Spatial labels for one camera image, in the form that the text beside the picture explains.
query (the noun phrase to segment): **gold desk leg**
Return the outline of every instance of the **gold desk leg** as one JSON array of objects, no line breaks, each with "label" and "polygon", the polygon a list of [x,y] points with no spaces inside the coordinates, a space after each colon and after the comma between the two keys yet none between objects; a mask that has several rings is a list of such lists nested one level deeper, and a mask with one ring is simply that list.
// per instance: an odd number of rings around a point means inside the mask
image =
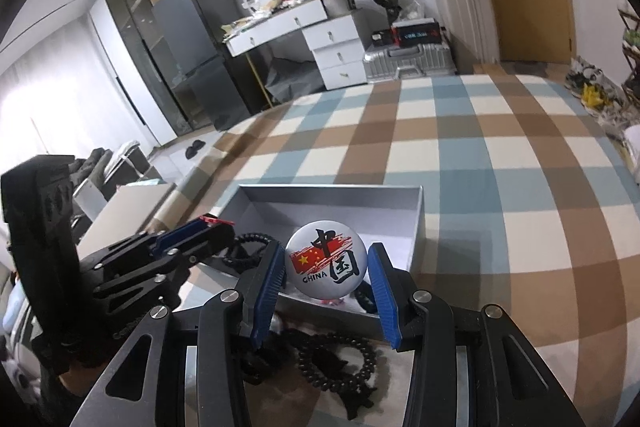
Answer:
[{"label": "gold desk leg", "polygon": [[246,57],[246,61],[249,63],[249,66],[251,67],[251,70],[254,72],[255,81],[258,82],[258,86],[260,86],[260,89],[262,90],[262,94],[267,99],[267,103],[269,104],[269,107],[273,108],[273,103],[271,103],[271,99],[269,98],[269,93],[267,93],[267,90],[264,89],[264,84],[262,83],[262,80],[260,79],[260,75],[258,74],[258,70],[255,69],[254,62],[251,60],[251,57],[249,56],[248,53],[245,53],[244,56]]}]

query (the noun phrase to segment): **open box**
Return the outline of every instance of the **open box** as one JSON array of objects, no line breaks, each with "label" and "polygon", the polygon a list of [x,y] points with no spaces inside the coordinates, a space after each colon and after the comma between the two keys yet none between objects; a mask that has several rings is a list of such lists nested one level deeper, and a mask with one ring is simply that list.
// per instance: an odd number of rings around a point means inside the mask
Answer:
[{"label": "open box", "polygon": [[[353,229],[367,249],[372,243],[383,243],[394,267],[415,274],[424,252],[423,214],[422,187],[239,185],[219,217],[233,221],[238,235],[266,233],[283,246],[307,223],[338,221]],[[216,266],[215,260],[209,264]],[[235,284],[227,273],[206,265],[201,268],[221,290]],[[366,314],[351,296],[338,305],[323,304],[287,282],[278,296],[276,310],[318,327],[382,339],[378,316]]]}]

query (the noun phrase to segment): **chinese flag graphic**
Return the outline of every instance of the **chinese flag graphic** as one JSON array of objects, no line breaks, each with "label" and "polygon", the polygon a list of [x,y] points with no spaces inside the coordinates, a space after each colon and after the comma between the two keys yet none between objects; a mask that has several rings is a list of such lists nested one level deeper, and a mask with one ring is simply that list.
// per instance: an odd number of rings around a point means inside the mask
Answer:
[{"label": "chinese flag graphic", "polygon": [[327,257],[322,248],[309,246],[289,255],[293,268],[296,273],[315,273],[327,266],[332,260],[339,257],[342,252],[351,247],[353,240],[351,237],[343,237],[342,234],[336,235],[333,239],[327,241],[327,249],[329,257]]}]

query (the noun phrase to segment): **white suitcase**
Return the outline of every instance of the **white suitcase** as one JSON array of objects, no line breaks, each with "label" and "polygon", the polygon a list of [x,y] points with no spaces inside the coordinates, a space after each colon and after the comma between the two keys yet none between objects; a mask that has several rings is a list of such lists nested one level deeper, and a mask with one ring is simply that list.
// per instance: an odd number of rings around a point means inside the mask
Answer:
[{"label": "white suitcase", "polygon": [[436,0],[447,29],[458,71],[473,73],[474,64],[500,62],[500,44],[491,0]]}]

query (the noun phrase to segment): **plaid bedsheet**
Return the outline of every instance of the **plaid bedsheet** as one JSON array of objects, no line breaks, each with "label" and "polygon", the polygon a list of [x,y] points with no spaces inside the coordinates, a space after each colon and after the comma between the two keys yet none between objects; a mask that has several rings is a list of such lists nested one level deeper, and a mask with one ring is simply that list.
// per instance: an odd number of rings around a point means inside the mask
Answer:
[{"label": "plaid bedsheet", "polygon": [[250,183],[422,185],[418,286],[503,306],[590,426],[638,392],[640,190],[564,87],[471,75],[307,96],[223,135],[153,226]]}]

